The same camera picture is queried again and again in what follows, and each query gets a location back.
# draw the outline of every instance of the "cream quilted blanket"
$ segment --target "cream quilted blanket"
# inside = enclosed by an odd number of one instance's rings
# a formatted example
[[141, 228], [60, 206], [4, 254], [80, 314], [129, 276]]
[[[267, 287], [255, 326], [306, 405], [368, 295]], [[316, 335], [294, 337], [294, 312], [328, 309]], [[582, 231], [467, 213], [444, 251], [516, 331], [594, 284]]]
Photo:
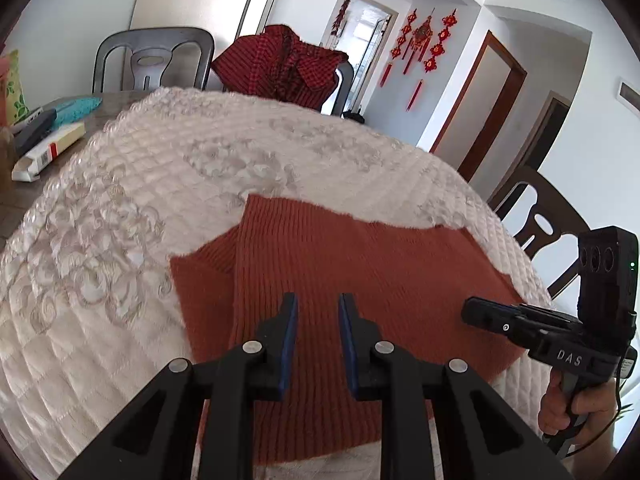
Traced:
[[[464, 226], [521, 297], [550, 305], [499, 219], [433, 155], [293, 105], [159, 89], [47, 184], [2, 255], [0, 424], [40, 480], [190, 355], [168, 257], [236, 224], [251, 192], [399, 226]], [[523, 357], [494, 386], [535, 427], [547, 381]], [[257, 476], [377, 478], [379, 460], [370, 444]]]

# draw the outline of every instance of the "black cable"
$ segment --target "black cable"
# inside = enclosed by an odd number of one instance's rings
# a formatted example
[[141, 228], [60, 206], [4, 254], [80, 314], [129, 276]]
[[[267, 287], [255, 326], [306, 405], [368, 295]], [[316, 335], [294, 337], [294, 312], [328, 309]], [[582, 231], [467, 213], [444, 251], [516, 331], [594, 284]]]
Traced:
[[571, 453], [567, 453], [565, 458], [569, 458], [570, 456], [573, 456], [576, 453], [580, 453], [582, 450], [587, 449], [591, 444], [593, 444], [596, 440], [598, 440], [601, 436], [603, 436], [618, 418], [620, 411], [622, 411], [622, 401], [620, 400], [620, 374], [622, 373], [622, 360], [623, 360], [623, 357], [620, 358], [620, 362], [618, 363], [618, 369], [616, 370], [616, 404], [618, 405], [618, 410], [616, 411], [616, 414], [609, 421], [609, 423], [600, 431], [600, 433], [594, 436], [590, 441], [588, 441], [580, 449], [575, 449]]

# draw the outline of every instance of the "human hand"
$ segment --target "human hand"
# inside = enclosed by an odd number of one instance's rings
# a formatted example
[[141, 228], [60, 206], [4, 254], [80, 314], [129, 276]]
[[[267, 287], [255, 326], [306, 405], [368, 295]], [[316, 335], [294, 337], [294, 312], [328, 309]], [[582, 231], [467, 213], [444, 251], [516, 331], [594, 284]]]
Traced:
[[[549, 435], [565, 430], [570, 422], [569, 415], [566, 413], [568, 399], [560, 389], [561, 379], [562, 372], [553, 368], [546, 394], [540, 401], [538, 426]], [[616, 383], [613, 380], [600, 386], [587, 388], [577, 394], [572, 402], [571, 411], [576, 415], [589, 415], [589, 417], [575, 437], [574, 444], [583, 446], [599, 434], [616, 415], [616, 409]]]

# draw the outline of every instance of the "yellow-green package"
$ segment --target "yellow-green package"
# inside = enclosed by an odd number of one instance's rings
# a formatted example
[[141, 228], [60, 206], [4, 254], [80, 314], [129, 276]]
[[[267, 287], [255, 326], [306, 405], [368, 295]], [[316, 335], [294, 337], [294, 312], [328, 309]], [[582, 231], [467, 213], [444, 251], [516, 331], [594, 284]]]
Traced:
[[20, 72], [18, 70], [18, 51], [7, 55], [10, 63], [9, 72], [5, 78], [4, 92], [6, 97], [6, 122], [9, 126], [23, 120], [29, 115], [29, 109], [24, 103]]

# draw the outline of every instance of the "rust-colored sweater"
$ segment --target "rust-colored sweater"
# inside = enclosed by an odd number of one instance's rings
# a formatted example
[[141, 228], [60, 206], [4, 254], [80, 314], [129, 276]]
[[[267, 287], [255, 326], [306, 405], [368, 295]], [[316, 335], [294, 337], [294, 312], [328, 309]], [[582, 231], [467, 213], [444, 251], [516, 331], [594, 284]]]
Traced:
[[466, 230], [370, 223], [319, 206], [250, 196], [242, 221], [171, 269], [196, 361], [219, 357], [277, 313], [282, 294], [300, 312], [284, 402], [258, 402], [257, 463], [302, 460], [380, 439], [380, 406], [347, 389], [337, 320], [341, 292], [361, 316], [416, 357], [459, 357], [490, 381], [522, 350], [466, 326], [463, 301], [519, 303]]

